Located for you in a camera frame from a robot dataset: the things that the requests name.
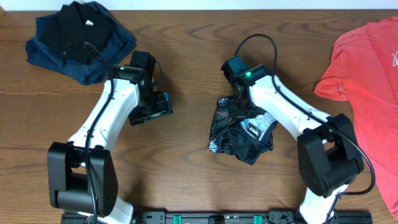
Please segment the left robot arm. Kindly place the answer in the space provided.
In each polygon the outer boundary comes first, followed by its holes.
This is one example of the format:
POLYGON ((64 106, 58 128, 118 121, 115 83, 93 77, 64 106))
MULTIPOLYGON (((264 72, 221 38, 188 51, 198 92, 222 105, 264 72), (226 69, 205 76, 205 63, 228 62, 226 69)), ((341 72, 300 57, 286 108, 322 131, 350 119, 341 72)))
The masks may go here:
POLYGON ((80 129, 67 142, 49 147, 50 204, 75 212, 74 222, 134 222, 134 207, 118 195, 112 153, 126 120, 136 125, 172 113, 169 95, 155 90, 155 66, 111 66, 103 92, 80 129))

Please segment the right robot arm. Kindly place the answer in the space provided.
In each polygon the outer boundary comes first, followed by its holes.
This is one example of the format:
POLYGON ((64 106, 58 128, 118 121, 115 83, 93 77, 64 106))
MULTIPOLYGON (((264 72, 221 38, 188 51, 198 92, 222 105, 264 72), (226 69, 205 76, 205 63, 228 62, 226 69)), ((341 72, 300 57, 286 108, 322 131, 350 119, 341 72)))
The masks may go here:
POLYGON ((340 215, 337 201, 364 170, 352 122, 343 114, 330 116, 303 101, 263 65, 248 68, 241 61, 225 63, 221 71, 234 91, 233 116, 253 118, 264 110, 296 140, 298 169, 306 193, 298 214, 272 223, 355 223, 358 214, 340 215))

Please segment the black patterned jersey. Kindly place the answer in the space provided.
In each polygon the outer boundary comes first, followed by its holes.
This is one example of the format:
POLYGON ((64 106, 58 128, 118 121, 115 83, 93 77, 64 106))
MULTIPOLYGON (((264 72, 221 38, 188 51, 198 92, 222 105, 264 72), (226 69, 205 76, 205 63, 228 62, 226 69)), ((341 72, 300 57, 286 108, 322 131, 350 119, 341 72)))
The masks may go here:
POLYGON ((217 101, 208 150, 254 165, 261 154, 274 149, 272 132, 278 121, 266 111, 255 118, 232 118, 228 103, 227 98, 217 101))

